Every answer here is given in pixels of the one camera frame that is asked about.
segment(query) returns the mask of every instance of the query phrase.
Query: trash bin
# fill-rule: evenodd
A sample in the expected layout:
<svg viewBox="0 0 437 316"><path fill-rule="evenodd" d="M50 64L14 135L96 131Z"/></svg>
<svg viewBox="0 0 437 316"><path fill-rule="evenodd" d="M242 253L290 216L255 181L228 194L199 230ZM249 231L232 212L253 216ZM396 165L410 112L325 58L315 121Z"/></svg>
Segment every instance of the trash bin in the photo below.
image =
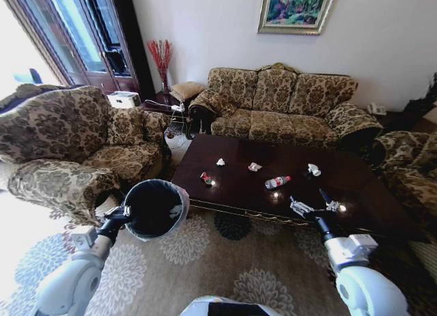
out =
<svg viewBox="0 0 437 316"><path fill-rule="evenodd" d="M148 241L171 233L184 222L189 196L173 183L149 179L131 188L123 205L129 205L135 215L126 225L129 232Z"/></svg>

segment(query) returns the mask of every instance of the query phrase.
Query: picture frame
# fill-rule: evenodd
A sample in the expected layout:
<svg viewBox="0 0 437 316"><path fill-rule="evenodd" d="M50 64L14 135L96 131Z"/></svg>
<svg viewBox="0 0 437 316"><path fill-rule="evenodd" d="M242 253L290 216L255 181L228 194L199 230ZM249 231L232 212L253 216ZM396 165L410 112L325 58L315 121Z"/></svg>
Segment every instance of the picture frame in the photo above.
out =
<svg viewBox="0 0 437 316"><path fill-rule="evenodd" d="M258 33L320 35L334 0L263 0Z"/></svg>

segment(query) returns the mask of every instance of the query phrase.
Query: vase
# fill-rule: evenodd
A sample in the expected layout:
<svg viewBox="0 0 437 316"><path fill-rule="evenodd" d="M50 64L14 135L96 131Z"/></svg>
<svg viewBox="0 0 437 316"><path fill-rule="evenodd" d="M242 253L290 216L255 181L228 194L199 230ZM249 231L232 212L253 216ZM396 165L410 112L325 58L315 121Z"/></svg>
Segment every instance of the vase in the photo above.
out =
<svg viewBox="0 0 437 316"><path fill-rule="evenodd" d="M167 80L167 75L163 76L161 78L162 81L162 89L163 89L163 93L164 94L169 94L170 93L170 89L169 89L169 82Z"/></svg>

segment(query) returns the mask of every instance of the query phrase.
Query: red and white bottle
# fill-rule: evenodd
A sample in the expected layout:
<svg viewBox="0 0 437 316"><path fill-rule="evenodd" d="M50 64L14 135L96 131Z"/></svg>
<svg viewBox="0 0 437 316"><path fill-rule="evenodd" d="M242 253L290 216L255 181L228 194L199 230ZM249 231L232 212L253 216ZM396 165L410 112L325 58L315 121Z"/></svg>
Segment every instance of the red and white bottle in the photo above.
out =
<svg viewBox="0 0 437 316"><path fill-rule="evenodd" d="M284 185L292 180L291 176L279 176L266 181L266 187L268 190L277 188L278 186Z"/></svg>

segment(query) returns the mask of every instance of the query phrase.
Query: sofa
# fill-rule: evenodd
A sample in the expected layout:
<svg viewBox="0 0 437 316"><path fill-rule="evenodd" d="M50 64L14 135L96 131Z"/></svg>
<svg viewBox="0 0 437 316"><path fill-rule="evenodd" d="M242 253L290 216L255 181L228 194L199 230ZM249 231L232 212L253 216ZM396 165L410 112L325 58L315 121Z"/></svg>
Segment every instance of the sofa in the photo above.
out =
<svg viewBox="0 0 437 316"><path fill-rule="evenodd" d="M349 76L301 74L282 63L258 70L213 68L190 104L207 134L334 149L371 143L382 126L348 102Z"/></svg>
<svg viewBox="0 0 437 316"><path fill-rule="evenodd" d="M0 107L0 160L19 164L17 198L100 225L96 206L160 172L169 160L167 117L112 108L96 87L22 85Z"/></svg>
<svg viewBox="0 0 437 316"><path fill-rule="evenodd" d="M409 245L437 283L437 133L389 132L375 140L371 161L431 242Z"/></svg>

